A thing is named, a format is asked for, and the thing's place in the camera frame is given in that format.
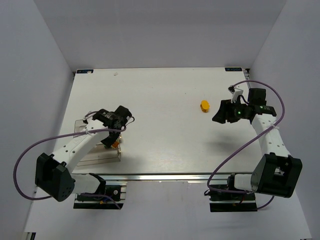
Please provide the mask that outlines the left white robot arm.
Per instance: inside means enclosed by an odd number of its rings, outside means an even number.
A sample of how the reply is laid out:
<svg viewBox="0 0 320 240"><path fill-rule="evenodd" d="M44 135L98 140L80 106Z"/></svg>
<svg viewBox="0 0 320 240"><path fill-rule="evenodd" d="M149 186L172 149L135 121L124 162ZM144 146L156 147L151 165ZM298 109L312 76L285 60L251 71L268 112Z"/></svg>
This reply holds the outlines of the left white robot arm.
<svg viewBox="0 0 320 240"><path fill-rule="evenodd" d="M70 142L51 154L42 153L36 161L35 184L58 202L71 194L100 198L106 181L95 173L74 174L77 164L98 143L111 147L132 118L128 108L100 109L85 120L84 128Z"/></svg>

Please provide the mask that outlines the orange lego brick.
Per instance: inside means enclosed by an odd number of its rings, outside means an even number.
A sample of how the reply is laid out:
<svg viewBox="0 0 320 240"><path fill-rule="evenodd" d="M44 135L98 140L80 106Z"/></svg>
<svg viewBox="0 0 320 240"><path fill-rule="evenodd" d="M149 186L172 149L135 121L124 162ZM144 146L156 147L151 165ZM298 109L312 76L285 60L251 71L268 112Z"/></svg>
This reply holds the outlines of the orange lego brick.
<svg viewBox="0 0 320 240"><path fill-rule="evenodd" d="M114 149L116 149L119 144L120 144L120 143L116 141L116 142L114 142L114 143L111 145L111 147L114 148Z"/></svg>

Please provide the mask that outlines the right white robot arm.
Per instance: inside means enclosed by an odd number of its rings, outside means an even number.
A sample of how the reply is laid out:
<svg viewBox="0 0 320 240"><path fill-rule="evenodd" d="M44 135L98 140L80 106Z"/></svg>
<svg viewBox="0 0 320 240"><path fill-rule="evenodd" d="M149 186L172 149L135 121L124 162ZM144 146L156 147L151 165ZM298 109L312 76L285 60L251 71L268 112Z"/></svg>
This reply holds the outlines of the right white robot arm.
<svg viewBox="0 0 320 240"><path fill-rule="evenodd" d="M214 122L224 124L248 120L256 132L262 158L250 174L233 173L227 179L224 193L259 193L290 198L303 164L287 150L278 130L277 113L266 101L266 90L250 88L247 102L242 103L243 90L230 86L231 99L222 100Z"/></svg>

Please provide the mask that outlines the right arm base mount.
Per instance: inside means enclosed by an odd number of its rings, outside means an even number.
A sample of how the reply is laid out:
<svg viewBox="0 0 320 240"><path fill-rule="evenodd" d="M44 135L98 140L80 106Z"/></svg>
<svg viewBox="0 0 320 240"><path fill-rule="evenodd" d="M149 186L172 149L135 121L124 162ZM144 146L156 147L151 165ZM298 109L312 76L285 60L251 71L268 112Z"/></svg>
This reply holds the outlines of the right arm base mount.
<svg viewBox="0 0 320 240"><path fill-rule="evenodd" d="M234 187L235 175L230 175L224 184L211 184L219 190L237 191L237 193L218 192L207 189L204 196L209 196L211 213L257 212L256 196L254 193L242 194Z"/></svg>

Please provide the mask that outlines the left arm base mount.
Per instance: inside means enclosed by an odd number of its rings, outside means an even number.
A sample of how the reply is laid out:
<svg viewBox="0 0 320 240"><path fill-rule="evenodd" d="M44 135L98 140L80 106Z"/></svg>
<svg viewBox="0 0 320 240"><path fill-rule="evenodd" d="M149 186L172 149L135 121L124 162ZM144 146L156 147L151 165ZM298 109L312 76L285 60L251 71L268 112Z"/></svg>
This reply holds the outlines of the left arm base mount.
<svg viewBox="0 0 320 240"><path fill-rule="evenodd" d="M90 173L99 185L95 191L77 193L73 208L82 210L121 210L126 199L126 184L121 181L108 181L101 176Z"/></svg>

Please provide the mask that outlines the yellow round lego piece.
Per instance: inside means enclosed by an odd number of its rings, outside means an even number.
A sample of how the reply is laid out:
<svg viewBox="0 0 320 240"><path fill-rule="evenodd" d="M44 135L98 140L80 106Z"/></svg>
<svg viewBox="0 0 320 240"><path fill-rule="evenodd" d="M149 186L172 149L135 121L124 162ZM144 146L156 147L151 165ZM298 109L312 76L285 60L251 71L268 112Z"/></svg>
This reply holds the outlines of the yellow round lego piece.
<svg viewBox="0 0 320 240"><path fill-rule="evenodd" d="M202 100L200 103L201 111L207 113L210 110L210 104L207 100Z"/></svg>

